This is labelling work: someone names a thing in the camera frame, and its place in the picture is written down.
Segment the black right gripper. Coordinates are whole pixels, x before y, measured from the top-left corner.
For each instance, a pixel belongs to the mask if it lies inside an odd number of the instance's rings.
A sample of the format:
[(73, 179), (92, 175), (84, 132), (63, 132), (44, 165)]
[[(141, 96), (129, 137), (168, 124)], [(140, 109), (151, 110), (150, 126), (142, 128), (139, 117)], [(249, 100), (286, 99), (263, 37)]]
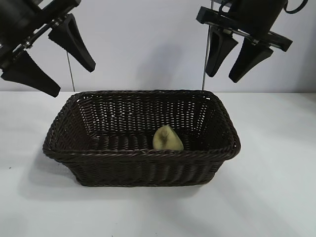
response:
[[(273, 54), (267, 45), (286, 52), (292, 40), (274, 33), (271, 27), (287, 4), (286, 0), (221, 0), (219, 10), (201, 7), (196, 20), (201, 24), (228, 29), (248, 39), (243, 40), (240, 53), (229, 73), (237, 83), (253, 67)], [(228, 54), (238, 42), (230, 34), (211, 28), (210, 49), (205, 72), (214, 77)], [(265, 44), (254, 45), (251, 41)]]

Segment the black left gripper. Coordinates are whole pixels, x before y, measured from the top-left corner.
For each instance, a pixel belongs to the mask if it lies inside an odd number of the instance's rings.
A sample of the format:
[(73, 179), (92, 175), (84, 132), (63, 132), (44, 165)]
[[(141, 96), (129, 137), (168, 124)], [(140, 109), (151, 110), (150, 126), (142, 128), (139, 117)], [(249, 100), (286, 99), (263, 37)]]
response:
[(61, 87), (23, 51), (11, 64), (17, 47), (29, 48), (44, 32), (53, 28), (48, 38), (71, 54), (87, 71), (96, 63), (80, 35), (73, 8), (80, 0), (51, 0), (40, 8), (40, 0), (2, 0), (0, 2), (0, 68), (5, 81), (23, 84), (52, 97)]

